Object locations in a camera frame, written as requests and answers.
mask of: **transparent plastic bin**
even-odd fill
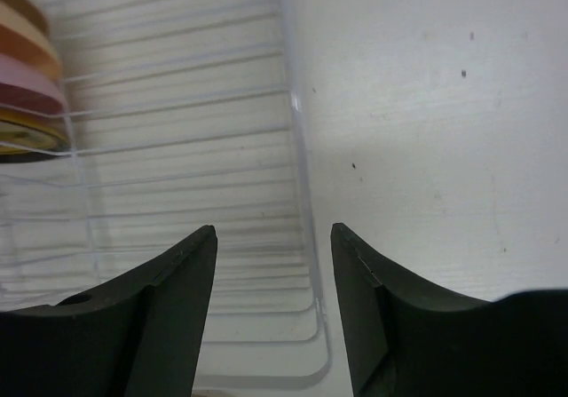
[[[0,167],[0,310],[55,304],[213,224],[195,388],[318,383],[331,353],[280,0],[38,3],[72,149]]]

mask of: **white wall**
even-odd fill
[[[324,274],[342,221],[472,296],[566,286],[568,0],[293,3]]]

